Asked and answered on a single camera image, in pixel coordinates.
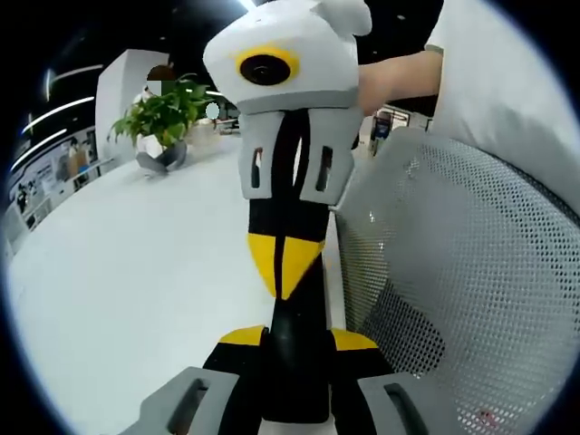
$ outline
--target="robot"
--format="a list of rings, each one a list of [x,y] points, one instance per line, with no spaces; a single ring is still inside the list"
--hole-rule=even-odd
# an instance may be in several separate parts
[[[222,337],[202,369],[143,402],[123,435],[257,434],[262,420],[331,414],[340,435],[455,433],[435,387],[393,374],[372,340],[327,324],[321,253],[363,120],[354,36],[371,28],[363,0],[277,0],[208,43],[204,64],[240,110],[248,244],[275,298],[272,323]]]

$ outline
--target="desk surface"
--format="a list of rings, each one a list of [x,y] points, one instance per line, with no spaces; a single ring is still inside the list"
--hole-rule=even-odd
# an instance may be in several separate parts
[[[269,324],[274,300],[247,249],[239,141],[190,150],[165,178],[134,161],[113,170],[64,201],[14,258],[16,331],[75,433],[118,433],[223,334]]]

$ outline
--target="ceiling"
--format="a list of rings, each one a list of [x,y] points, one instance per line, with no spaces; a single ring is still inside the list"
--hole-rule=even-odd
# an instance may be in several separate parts
[[[266,2],[254,1],[257,5]],[[366,0],[366,3],[371,9],[373,29],[369,35],[358,38],[360,63],[420,51],[437,21],[442,0]],[[238,0],[164,0],[147,4],[119,0],[100,4],[88,13],[78,5],[70,5],[69,12],[76,20],[55,22],[59,27],[50,36],[60,37],[60,49],[47,59],[37,89],[29,92],[27,111],[33,119],[69,102],[94,96],[102,72],[95,69],[53,82],[47,101],[42,77],[47,70],[51,70],[52,77],[58,77],[93,65],[106,67],[128,48],[169,53],[178,75],[197,73],[201,82],[212,85],[201,61],[205,45],[243,15],[246,8]],[[434,98],[398,102],[404,109],[426,114],[432,114],[434,104]],[[21,119],[21,128],[28,121],[28,117]],[[34,145],[63,128],[74,132],[93,124],[94,101],[89,101],[39,122],[19,142],[30,140]]]

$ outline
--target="green leaves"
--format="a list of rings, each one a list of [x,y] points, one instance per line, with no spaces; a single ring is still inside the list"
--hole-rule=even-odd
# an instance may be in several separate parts
[[[113,123],[111,130],[115,137],[124,134],[135,145],[140,135],[154,134],[165,148],[182,140],[203,113],[203,108],[213,101],[206,95],[207,86],[184,80],[184,77],[175,82],[170,92],[132,104],[123,118]]]

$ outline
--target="white robot casing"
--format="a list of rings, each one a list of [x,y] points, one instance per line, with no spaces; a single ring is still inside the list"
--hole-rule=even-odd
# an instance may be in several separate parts
[[[216,35],[203,61],[217,89],[239,109],[244,151],[240,176],[246,198],[270,198],[269,170],[285,111],[308,109],[309,168],[302,200],[335,204],[353,169],[351,147],[363,119],[357,107],[358,60],[354,35],[371,31],[363,0],[277,0],[251,10]],[[268,55],[282,59],[290,76],[268,85],[242,74],[244,61]],[[333,149],[324,192],[314,188],[323,146]],[[262,182],[249,182],[256,149]]]

